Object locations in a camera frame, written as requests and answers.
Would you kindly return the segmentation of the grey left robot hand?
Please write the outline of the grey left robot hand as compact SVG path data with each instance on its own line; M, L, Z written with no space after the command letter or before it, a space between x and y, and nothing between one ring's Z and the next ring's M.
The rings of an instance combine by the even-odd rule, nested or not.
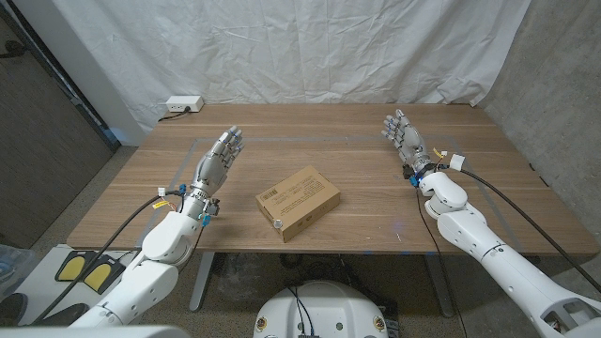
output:
M197 164L192 180L193 189L199 190L203 198L212 196L226 181L228 170L243 148L242 130L232 126Z

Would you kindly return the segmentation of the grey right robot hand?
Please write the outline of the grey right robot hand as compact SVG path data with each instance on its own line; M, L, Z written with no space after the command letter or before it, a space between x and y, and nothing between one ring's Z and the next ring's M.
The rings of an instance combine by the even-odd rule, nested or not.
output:
M387 115L383 124L382 135L392 142L412 175L424 177L434 171L435 164L428 155L424 138L400 109L395 111L395 115Z

